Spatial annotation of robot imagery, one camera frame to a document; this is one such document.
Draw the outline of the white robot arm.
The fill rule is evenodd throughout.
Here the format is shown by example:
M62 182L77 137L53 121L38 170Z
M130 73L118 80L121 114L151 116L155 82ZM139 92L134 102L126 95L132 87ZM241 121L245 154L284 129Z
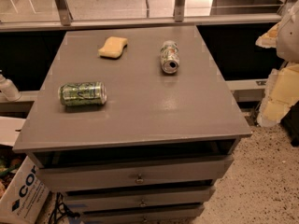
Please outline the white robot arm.
M299 102L299 1L287 10L281 21L258 37L256 45L275 48L283 60L280 68L273 69L266 80L257 116L260 126L272 127Z

